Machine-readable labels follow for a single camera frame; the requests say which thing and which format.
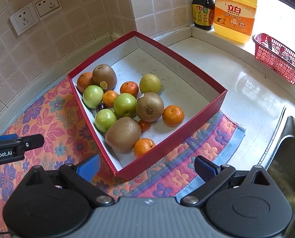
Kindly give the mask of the orange tangerine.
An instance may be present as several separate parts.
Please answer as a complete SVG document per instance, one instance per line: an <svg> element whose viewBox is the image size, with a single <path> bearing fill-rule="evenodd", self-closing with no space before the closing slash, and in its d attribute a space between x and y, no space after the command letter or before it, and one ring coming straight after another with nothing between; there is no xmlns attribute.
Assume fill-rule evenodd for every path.
<svg viewBox="0 0 295 238"><path fill-rule="evenodd" d="M155 146L156 144L151 139L141 138L134 145L134 156L139 158Z"/></svg>
<svg viewBox="0 0 295 238"><path fill-rule="evenodd" d="M139 93L139 86L137 83L132 81L124 82L120 87L120 93L128 93L134 97L137 97Z"/></svg>
<svg viewBox="0 0 295 238"><path fill-rule="evenodd" d="M118 97L118 95L119 94L115 92L114 90L109 90L104 93L102 97L102 102L107 107L113 107L115 99Z"/></svg>
<svg viewBox="0 0 295 238"><path fill-rule="evenodd" d="M169 105L165 108L162 118L163 122L169 127L179 126L184 120L183 110L176 105Z"/></svg>
<svg viewBox="0 0 295 238"><path fill-rule="evenodd" d="M143 120L140 120L138 122L139 126L141 127L141 131L142 132L146 132L150 129L151 127L151 123L147 122L147 121L143 121Z"/></svg>
<svg viewBox="0 0 295 238"><path fill-rule="evenodd" d="M94 85L93 74L91 72L81 74L77 80L78 91L83 94L85 89L90 85Z"/></svg>

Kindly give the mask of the red cardboard box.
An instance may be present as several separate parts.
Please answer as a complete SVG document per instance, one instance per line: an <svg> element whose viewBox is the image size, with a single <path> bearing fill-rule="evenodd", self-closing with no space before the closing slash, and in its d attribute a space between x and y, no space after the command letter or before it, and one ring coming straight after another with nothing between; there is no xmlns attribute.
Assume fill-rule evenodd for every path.
<svg viewBox="0 0 295 238"><path fill-rule="evenodd" d="M112 173L131 180L219 112L226 88L153 39L132 31L68 74Z"/></svg>

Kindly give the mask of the green apple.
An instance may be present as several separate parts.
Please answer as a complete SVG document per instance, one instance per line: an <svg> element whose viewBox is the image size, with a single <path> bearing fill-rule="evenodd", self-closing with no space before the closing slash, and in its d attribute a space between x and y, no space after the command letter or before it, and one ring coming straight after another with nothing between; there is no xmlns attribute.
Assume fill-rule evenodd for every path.
<svg viewBox="0 0 295 238"><path fill-rule="evenodd" d="M114 101L113 109L119 117L133 117L136 114L137 99L129 93L121 93Z"/></svg>
<svg viewBox="0 0 295 238"><path fill-rule="evenodd" d="M146 74L139 82L139 89L141 93L154 92L160 94L162 90L162 84L156 75Z"/></svg>
<svg viewBox="0 0 295 238"><path fill-rule="evenodd" d="M94 119L94 124L96 128L102 132L106 133L107 130L117 121L117 116L115 112L110 109L100 110Z"/></svg>
<svg viewBox="0 0 295 238"><path fill-rule="evenodd" d="M103 89L97 85L89 85L83 92L82 100L91 109L96 108L102 102Z"/></svg>

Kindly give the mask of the dark soy sauce bottle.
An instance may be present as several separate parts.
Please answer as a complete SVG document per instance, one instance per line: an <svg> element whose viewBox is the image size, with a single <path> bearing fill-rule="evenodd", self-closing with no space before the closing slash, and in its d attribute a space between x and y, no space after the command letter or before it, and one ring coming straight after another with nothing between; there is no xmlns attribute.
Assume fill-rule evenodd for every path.
<svg viewBox="0 0 295 238"><path fill-rule="evenodd" d="M213 0L193 0L194 26L207 31L211 30L214 22L214 10L215 3Z"/></svg>

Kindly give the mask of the yellow detergent bottle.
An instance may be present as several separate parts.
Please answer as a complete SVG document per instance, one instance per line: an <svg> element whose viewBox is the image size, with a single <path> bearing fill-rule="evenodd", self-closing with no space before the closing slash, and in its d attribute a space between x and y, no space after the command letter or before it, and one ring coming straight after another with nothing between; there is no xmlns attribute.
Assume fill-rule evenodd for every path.
<svg viewBox="0 0 295 238"><path fill-rule="evenodd" d="M258 0L215 0L214 31L245 44L252 35Z"/></svg>

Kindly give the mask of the floral cloth mat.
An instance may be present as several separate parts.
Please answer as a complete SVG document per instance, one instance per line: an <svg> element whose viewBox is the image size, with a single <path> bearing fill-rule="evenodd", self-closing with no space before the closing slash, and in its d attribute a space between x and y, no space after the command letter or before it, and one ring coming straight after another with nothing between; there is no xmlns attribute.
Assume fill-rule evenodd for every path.
<svg viewBox="0 0 295 238"><path fill-rule="evenodd" d="M7 236L3 207L34 165L46 170L79 163L99 149L85 123L67 79L36 99L7 129L18 136L42 134L44 146L22 161L0 165L0 237ZM113 197L183 197L202 184L194 170L198 155L224 164L245 136L245 129L219 112L152 167L130 181L116 177L106 161L92 182Z"/></svg>

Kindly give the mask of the white wall socket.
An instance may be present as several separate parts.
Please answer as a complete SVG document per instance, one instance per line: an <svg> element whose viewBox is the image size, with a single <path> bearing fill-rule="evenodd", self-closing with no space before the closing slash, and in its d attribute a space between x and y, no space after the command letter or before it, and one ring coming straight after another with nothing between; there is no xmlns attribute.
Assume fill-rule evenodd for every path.
<svg viewBox="0 0 295 238"><path fill-rule="evenodd" d="M32 2L18 10L18 12L10 16L9 19L18 36L39 23L39 18Z"/></svg>
<svg viewBox="0 0 295 238"><path fill-rule="evenodd" d="M61 10L59 0L34 0L33 6L40 21Z"/></svg>

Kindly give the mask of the steel sink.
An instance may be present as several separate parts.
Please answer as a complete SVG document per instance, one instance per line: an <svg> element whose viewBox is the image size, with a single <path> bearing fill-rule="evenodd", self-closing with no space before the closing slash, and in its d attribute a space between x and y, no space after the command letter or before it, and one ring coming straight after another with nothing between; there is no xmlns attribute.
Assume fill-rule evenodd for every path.
<svg viewBox="0 0 295 238"><path fill-rule="evenodd" d="M281 189L292 208L292 220L285 237L295 237L295 119L286 120L275 154L267 165L267 171Z"/></svg>

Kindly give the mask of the red plastic basket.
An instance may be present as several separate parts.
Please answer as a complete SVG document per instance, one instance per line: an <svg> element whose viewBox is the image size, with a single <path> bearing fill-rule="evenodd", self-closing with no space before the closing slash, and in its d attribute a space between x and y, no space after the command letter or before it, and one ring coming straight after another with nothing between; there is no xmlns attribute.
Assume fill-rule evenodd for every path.
<svg viewBox="0 0 295 238"><path fill-rule="evenodd" d="M295 85L295 52L265 33L252 36L255 58Z"/></svg>

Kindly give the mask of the dark small fruit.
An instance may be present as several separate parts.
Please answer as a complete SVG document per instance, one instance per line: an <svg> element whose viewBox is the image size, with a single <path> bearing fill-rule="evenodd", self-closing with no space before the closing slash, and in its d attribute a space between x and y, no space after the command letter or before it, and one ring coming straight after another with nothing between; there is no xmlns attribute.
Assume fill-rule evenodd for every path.
<svg viewBox="0 0 295 238"><path fill-rule="evenodd" d="M106 109L107 106L104 103L100 103L97 107L96 107L96 113L100 112L103 109Z"/></svg>

